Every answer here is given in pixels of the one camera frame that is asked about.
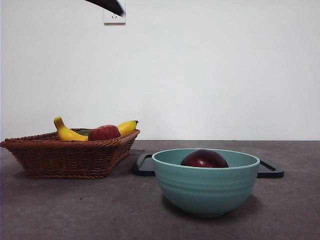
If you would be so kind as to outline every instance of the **table surface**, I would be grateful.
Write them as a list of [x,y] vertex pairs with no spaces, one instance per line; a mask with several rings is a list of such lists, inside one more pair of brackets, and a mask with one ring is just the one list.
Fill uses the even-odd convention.
[[[241,151],[284,169],[258,178],[248,199],[216,218],[184,213],[154,176],[132,174],[143,153],[173,148]],[[2,240],[320,239],[320,141],[136,140],[104,179],[27,178],[1,148]]]

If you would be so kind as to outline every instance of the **fruit basket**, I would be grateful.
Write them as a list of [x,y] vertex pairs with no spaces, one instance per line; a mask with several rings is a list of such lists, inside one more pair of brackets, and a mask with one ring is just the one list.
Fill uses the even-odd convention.
[[135,129],[109,140],[62,141],[55,131],[7,138],[0,146],[12,153],[30,178],[102,179],[130,154],[139,133]]

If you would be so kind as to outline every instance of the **ceramic bowl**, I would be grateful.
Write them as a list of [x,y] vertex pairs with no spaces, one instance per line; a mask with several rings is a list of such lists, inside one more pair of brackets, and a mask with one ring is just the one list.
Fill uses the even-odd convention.
[[193,215],[216,217],[241,205],[250,195],[258,174],[258,157],[238,151],[210,149],[229,167],[194,167],[182,160],[198,149],[178,148],[152,155],[154,172],[164,196]]

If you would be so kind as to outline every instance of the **red apple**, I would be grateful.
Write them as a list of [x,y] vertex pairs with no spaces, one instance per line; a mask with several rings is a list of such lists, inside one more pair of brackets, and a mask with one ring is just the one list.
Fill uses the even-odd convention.
[[202,168],[228,168],[226,160],[217,152],[208,149],[199,149],[183,160],[181,165]]
[[89,131],[88,140],[98,141],[98,140],[108,140],[120,137],[121,134],[117,126],[108,124],[97,128],[93,128]]

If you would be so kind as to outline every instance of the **wall outlet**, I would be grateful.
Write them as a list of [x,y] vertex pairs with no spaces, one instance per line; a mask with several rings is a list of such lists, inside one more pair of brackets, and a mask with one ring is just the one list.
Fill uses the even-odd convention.
[[106,9],[103,9],[103,21],[104,25],[123,25],[126,24],[126,2],[124,0],[117,0],[120,6],[122,7],[124,11],[123,16],[119,16],[117,14],[114,14],[113,12],[110,12]]

